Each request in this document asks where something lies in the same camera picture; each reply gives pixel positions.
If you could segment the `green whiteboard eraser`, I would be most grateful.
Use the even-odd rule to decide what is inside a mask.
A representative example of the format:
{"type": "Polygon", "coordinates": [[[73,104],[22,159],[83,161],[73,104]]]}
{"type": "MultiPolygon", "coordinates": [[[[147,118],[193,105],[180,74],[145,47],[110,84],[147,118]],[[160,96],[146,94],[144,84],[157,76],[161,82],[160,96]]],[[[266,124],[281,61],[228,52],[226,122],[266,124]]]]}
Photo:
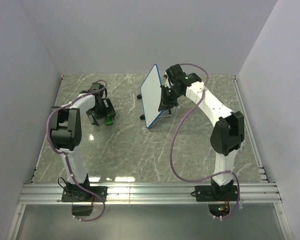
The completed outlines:
{"type": "Polygon", "coordinates": [[[112,116],[111,115],[108,115],[106,118],[105,118],[105,124],[107,126],[111,126],[113,124],[113,119],[112,119],[112,116]]]}

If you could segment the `blue framed whiteboard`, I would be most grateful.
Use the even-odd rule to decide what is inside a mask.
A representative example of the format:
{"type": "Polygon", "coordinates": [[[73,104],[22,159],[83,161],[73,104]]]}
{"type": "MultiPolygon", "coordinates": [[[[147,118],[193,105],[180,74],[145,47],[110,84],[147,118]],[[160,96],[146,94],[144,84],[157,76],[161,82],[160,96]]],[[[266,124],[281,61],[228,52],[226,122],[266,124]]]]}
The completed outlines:
{"type": "Polygon", "coordinates": [[[147,129],[151,128],[163,113],[163,110],[159,110],[162,85],[158,65],[154,64],[140,87],[142,108],[147,129]]]}

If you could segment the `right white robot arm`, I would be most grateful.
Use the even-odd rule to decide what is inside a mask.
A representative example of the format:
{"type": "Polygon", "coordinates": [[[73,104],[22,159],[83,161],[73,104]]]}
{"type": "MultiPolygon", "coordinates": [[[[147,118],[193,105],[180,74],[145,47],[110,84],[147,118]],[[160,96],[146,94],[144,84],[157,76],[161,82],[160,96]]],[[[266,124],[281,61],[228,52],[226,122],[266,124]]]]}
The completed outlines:
{"type": "Polygon", "coordinates": [[[245,140],[245,119],[240,112],[225,106],[196,73],[187,74],[181,64],[165,71],[166,83],[161,85],[159,110],[168,110],[178,105],[178,98],[185,96],[194,102],[210,120],[213,130],[210,144],[215,151],[215,167],[209,177],[207,197],[216,201],[225,199],[234,184],[233,167],[238,149],[245,140]]]}

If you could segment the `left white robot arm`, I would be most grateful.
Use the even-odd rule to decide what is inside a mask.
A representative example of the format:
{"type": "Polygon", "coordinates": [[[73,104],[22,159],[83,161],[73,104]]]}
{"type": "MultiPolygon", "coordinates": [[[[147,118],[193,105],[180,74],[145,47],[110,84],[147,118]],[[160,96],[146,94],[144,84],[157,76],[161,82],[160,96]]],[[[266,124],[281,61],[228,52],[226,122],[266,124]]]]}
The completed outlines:
{"type": "Polygon", "coordinates": [[[93,195],[79,150],[81,117],[87,115],[92,126],[98,126],[98,121],[102,119],[107,126],[113,124],[116,112],[108,98],[107,85],[105,80],[98,80],[67,104],[51,107],[46,123],[47,141],[52,150],[61,156],[66,169],[63,192],[79,201],[86,201],[93,195]]]}

